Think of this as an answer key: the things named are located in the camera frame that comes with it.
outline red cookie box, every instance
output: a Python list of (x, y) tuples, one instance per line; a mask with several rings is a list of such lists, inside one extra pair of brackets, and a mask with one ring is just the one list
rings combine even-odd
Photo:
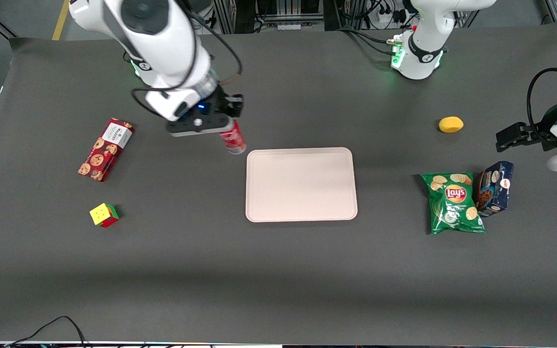
[(79, 168), (79, 174), (96, 181), (106, 180), (132, 133), (130, 123), (112, 118)]

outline green chip bag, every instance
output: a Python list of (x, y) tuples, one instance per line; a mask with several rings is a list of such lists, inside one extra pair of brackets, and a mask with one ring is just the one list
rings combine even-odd
[(484, 233), (472, 200), (472, 173), (420, 174), (429, 188), (431, 234), (444, 230)]

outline power plug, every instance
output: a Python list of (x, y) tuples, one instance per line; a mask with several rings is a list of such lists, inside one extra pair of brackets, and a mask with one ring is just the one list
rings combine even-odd
[(378, 23), (380, 24), (388, 24), (393, 20), (393, 13), (386, 13), (383, 10), (378, 11)]

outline lemon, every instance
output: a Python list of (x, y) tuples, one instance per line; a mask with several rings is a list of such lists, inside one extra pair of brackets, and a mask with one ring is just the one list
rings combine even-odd
[(464, 122), (461, 121), (459, 117), (449, 116), (444, 117), (440, 121), (440, 131), (444, 133), (454, 133), (461, 130), (464, 127)]

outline red soda can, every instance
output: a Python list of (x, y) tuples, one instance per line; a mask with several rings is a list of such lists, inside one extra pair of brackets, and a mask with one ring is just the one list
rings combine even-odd
[(238, 121), (232, 119), (234, 126), (230, 130), (225, 130), (219, 132), (221, 139), (225, 142), (227, 151), (230, 154), (239, 155), (246, 151), (246, 142), (242, 136), (242, 132), (239, 130)]

